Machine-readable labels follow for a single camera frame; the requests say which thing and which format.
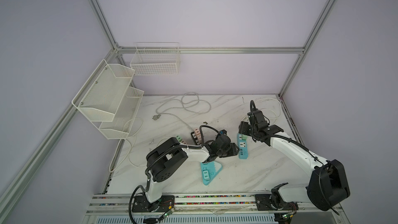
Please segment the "teal power strip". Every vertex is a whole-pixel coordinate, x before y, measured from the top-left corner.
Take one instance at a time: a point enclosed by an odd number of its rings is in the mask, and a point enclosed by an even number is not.
[[[218,163],[216,161],[209,163],[200,163],[200,167],[202,169],[202,181],[204,185],[209,185],[209,183],[222,170],[221,163]]]
[[[246,142],[246,135],[240,134],[238,133],[236,135],[237,139],[238,139],[238,147],[239,147],[239,159],[247,159],[249,157],[249,153],[248,153],[248,146],[247,146],[247,142]]]

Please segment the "marble tabletop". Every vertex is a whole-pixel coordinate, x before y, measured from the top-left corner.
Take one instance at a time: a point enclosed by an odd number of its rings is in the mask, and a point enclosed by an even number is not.
[[[217,130],[225,129],[232,142],[236,142],[238,126],[242,118],[250,111],[250,100],[260,98],[276,98],[275,95],[200,95],[200,99],[211,103],[212,109],[206,114],[195,114],[183,109],[171,109],[168,112],[176,114],[191,127],[198,128],[207,122]],[[186,96],[185,102],[195,99],[196,96]],[[144,119],[144,124],[137,134],[130,153],[130,160],[137,166],[145,166],[146,155],[153,150],[158,142],[166,136],[180,135],[183,140],[191,142],[191,130],[177,118],[162,115],[156,121],[155,109],[170,99],[181,99],[181,96],[144,96],[142,98],[137,117]],[[172,101],[163,106],[160,111],[169,107],[181,107],[177,101]],[[200,102],[193,111],[206,111],[208,105]],[[264,100],[256,103],[257,108],[270,108],[279,114],[279,103],[275,100]],[[263,111],[266,117],[275,117],[268,110]],[[132,130],[138,129],[141,121],[136,120]],[[283,112],[276,120],[276,125],[294,137]],[[205,141],[215,138],[216,133],[208,128],[203,129]],[[290,184],[308,183],[309,177],[293,161],[280,151],[267,146],[265,143],[253,142],[247,139],[249,157],[239,159],[238,156],[217,158],[216,161],[223,166],[222,171],[208,185],[202,182],[201,167],[198,162],[184,162],[182,166],[164,182],[164,193],[212,193],[212,192],[255,192],[271,190],[280,183]],[[129,144],[124,143],[119,158],[123,158],[129,150]],[[138,185],[146,185],[146,167],[133,167],[127,160],[115,170],[108,194],[131,194]]]

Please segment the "wall-mounted basket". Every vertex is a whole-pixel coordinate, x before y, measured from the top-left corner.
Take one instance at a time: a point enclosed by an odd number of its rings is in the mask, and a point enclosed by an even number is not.
[[[177,42],[137,42],[130,67],[135,75],[172,75],[180,67],[180,44]]]
[[[126,139],[144,92],[130,86],[134,69],[105,60],[98,66],[103,66],[99,75],[83,97],[80,89],[72,104],[107,139]]]
[[[102,122],[99,131],[107,139],[126,139],[137,115],[144,91],[128,87],[112,122]]]

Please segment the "gray wall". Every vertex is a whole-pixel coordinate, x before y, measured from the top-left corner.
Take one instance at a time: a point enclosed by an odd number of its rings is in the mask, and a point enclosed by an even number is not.
[[[344,164],[351,224],[395,223],[397,0],[338,0],[284,99],[304,143]]]
[[[0,0],[0,33],[2,194],[110,46],[87,0]],[[8,223],[79,223],[115,145],[77,116]]]

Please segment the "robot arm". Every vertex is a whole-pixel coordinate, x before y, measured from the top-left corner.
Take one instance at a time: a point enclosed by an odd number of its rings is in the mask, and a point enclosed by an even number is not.
[[[311,152],[304,145],[290,138],[276,126],[269,126],[263,113],[250,102],[250,124],[241,122],[239,133],[251,136],[253,141],[266,143],[294,161],[307,175],[310,182],[302,185],[283,183],[271,190],[272,206],[279,209],[289,202],[311,202],[327,211],[349,197],[350,191],[344,166],[337,160],[328,161]]]
[[[311,202],[327,211],[349,197],[349,187],[343,165],[337,160],[328,161],[289,137],[280,127],[269,126],[254,102],[250,103],[249,122],[241,122],[239,133],[251,136],[253,141],[266,143],[294,161],[310,178],[309,183],[291,185],[283,183],[271,190],[271,206],[281,209],[290,202]],[[148,210],[156,209],[162,197],[162,182],[169,178],[186,160],[211,162],[217,157],[236,156],[238,147],[226,135],[218,132],[216,140],[203,146],[181,145],[170,138],[147,155],[148,181],[145,195]]]

